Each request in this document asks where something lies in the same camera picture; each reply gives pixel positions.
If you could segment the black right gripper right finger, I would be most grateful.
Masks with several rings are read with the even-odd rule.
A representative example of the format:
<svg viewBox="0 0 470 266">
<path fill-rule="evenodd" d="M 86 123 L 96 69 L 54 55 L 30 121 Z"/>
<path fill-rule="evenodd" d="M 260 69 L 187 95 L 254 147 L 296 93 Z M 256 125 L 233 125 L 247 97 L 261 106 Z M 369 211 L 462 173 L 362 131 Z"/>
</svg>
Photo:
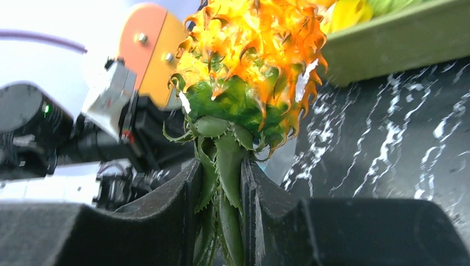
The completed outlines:
<svg viewBox="0 0 470 266">
<path fill-rule="evenodd" d="M 246 265 L 468 265 L 469 252 L 435 203 L 297 199 L 250 159 L 241 165 Z"/>
</svg>

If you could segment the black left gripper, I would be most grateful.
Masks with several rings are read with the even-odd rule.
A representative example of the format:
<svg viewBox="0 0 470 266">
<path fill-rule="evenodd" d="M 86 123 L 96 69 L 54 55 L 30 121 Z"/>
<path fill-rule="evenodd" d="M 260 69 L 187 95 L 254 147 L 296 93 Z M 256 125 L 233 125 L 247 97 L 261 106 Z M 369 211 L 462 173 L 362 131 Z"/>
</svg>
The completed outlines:
<svg viewBox="0 0 470 266">
<path fill-rule="evenodd" d="M 131 152 L 129 161 L 138 173 L 151 180 L 171 180 L 194 158 L 190 142 L 175 143 L 171 137 L 184 134 L 184 115 L 180 109 L 160 110 L 149 96 L 135 96 L 122 110 L 121 137 Z"/>
</svg>

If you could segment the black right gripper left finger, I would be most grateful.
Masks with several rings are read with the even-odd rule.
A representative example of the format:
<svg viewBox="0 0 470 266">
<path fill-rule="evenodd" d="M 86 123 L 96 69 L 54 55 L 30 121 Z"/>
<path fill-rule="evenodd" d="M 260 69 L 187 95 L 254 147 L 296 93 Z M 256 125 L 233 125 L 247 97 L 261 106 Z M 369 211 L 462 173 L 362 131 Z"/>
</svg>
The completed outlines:
<svg viewBox="0 0 470 266">
<path fill-rule="evenodd" d="M 115 212 L 77 203 L 1 204 L 2 265 L 191 265 L 201 165 Z"/>
</svg>

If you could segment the toy pineapple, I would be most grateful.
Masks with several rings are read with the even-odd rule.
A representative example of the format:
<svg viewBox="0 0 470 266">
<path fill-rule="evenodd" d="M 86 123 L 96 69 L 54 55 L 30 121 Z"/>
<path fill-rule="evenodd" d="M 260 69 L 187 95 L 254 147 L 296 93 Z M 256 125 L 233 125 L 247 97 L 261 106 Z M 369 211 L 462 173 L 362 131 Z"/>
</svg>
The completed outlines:
<svg viewBox="0 0 470 266">
<path fill-rule="evenodd" d="M 208 1 L 187 20 L 168 79 L 183 103 L 185 132 L 202 165 L 194 265 L 244 265 L 241 165 L 297 137 L 326 66 L 323 16 L 313 1 Z"/>
</svg>

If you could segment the clear zip top bag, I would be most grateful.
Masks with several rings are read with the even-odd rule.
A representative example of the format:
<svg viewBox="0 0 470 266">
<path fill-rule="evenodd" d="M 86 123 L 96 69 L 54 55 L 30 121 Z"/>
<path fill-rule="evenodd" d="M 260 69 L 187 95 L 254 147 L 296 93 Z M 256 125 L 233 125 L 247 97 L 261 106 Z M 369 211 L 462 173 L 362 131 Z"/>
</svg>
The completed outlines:
<svg viewBox="0 0 470 266">
<path fill-rule="evenodd" d="M 266 176 L 277 185 L 281 185 L 293 165 L 296 146 L 297 139 L 289 140 L 276 149 L 268 160 L 258 164 Z"/>
</svg>

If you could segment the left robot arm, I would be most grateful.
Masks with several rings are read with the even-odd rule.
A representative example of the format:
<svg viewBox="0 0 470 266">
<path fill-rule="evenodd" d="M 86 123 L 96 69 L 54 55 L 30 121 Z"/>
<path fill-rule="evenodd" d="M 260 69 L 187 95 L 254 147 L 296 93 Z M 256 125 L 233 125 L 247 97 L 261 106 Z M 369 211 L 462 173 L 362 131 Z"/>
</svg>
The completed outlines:
<svg viewBox="0 0 470 266">
<path fill-rule="evenodd" d="M 15 83 L 1 89 L 1 179 L 45 177 L 56 167 L 127 159 L 149 174 L 193 157 L 181 111 L 162 111 L 134 92 L 109 108 L 71 117 L 42 89 Z"/>
</svg>

